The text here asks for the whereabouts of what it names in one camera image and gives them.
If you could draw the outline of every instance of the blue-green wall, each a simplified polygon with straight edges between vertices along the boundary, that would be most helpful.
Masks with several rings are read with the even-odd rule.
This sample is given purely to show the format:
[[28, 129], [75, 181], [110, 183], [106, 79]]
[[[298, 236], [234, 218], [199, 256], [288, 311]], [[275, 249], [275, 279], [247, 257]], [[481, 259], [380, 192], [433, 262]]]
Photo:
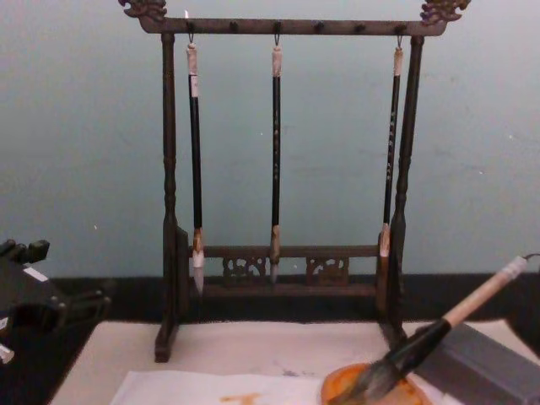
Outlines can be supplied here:
[[[168, 9], [192, 17], [418, 19], [420, 5], [170, 0]], [[0, 239], [47, 238], [50, 258], [38, 268], [50, 276], [159, 275], [159, 37], [144, 34], [115, 0], [10, 1], [1, 19]], [[539, 249], [539, 20], [537, 0], [519, 8], [473, 0], [462, 20], [426, 40], [405, 272], [493, 272]], [[195, 42], [205, 242], [267, 244], [273, 38]], [[396, 40], [281, 43], [282, 242], [376, 243]], [[186, 44], [177, 37], [176, 179], [177, 213], [191, 235]], [[408, 43], [404, 51], [407, 61]], [[294, 265], [302, 267], [282, 269]], [[369, 273], [375, 264], [354, 266]]]

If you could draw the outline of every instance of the carved dragon finial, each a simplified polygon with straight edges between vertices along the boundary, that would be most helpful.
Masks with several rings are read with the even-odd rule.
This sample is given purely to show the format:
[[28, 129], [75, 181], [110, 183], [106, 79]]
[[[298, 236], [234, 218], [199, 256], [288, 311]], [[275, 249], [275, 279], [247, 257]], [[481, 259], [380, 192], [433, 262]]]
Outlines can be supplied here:
[[135, 19], [148, 17], [157, 23], [161, 23], [167, 14], [165, 0], [118, 0], [118, 2], [123, 7], [129, 3], [131, 7], [124, 10], [124, 13]]
[[456, 21], [462, 17], [456, 9], [464, 10], [471, 0], [425, 0], [422, 4], [423, 13], [420, 13], [425, 25], [433, 25], [439, 21]]

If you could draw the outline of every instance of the white tabletop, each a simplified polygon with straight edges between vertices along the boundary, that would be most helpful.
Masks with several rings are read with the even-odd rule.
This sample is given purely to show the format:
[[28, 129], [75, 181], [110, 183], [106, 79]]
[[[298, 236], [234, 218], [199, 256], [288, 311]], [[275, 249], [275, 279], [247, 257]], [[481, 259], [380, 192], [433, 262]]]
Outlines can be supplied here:
[[[407, 333], [424, 323], [406, 323]], [[504, 321], [470, 326], [540, 364]], [[52, 405], [106, 405], [129, 371], [181, 370], [215, 375], [297, 375], [331, 371], [381, 357], [387, 346], [376, 323], [227, 322], [181, 326], [169, 363], [154, 362], [158, 325], [98, 325]]]

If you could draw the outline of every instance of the orange ink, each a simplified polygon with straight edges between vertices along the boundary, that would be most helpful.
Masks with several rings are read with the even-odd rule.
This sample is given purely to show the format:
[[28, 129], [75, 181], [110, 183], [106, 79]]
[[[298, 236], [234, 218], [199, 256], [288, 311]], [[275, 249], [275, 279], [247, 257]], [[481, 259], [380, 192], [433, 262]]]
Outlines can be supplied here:
[[239, 402], [240, 405], [256, 405], [255, 400], [259, 398], [261, 394], [245, 394], [245, 395], [235, 395], [233, 397], [222, 397], [219, 400], [221, 402]]

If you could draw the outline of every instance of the gray block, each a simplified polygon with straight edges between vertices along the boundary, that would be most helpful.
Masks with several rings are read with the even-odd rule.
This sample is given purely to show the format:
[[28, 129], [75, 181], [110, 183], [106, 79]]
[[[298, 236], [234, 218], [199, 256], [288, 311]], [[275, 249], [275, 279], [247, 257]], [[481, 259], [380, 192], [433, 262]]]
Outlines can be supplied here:
[[540, 367], [467, 325], [415, 373], [467, 405], [540, 405]]

